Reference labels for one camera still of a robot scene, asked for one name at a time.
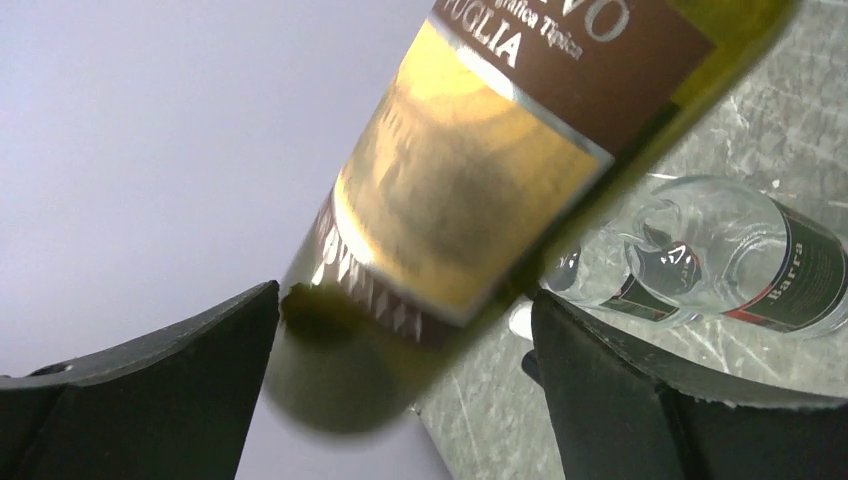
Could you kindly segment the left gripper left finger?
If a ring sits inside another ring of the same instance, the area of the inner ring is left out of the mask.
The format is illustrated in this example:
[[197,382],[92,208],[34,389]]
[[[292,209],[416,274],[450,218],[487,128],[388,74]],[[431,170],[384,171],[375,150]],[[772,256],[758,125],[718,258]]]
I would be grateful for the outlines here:
[[1,379],[5,479],[232,479],[278,323],[275,281]]

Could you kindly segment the clear round bottle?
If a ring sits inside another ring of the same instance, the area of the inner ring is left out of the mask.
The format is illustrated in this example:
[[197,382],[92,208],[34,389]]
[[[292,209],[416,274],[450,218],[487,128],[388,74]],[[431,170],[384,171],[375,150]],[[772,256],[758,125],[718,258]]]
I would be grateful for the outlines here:
[[623,314],[650,325],[673,327],[701,318],[650,294],[637,282],[625,242],[609,227],[591,230],[560,254],[541,286],[584,309]]
[[636,281],[655,297],[810,338],[847,324],[847,242],[723,177],[677,178],[616,213]]

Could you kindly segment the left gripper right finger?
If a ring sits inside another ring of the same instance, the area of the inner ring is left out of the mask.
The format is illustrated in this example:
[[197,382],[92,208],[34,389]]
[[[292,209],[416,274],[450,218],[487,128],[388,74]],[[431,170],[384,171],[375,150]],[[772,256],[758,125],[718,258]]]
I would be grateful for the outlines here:
[[569,479],[843,479],[847,402],[726,374],[535,295],[530,376]]

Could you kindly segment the clear round bottle front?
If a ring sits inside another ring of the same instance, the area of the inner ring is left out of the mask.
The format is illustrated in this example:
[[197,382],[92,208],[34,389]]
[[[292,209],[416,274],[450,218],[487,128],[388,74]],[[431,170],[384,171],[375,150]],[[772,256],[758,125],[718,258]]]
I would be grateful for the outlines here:
[[655,297],[810,338],[847,324],[847,242],[723,177],[677,178],[616,213],[636,281]]

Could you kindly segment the dark wine bottle silver neck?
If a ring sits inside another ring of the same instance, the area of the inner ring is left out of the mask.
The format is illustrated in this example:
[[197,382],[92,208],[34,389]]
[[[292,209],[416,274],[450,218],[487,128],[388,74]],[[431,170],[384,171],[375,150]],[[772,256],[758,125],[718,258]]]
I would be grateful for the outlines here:
[[436,2],[281,280],[270,400],[324,433],[392,422],[797,10]]

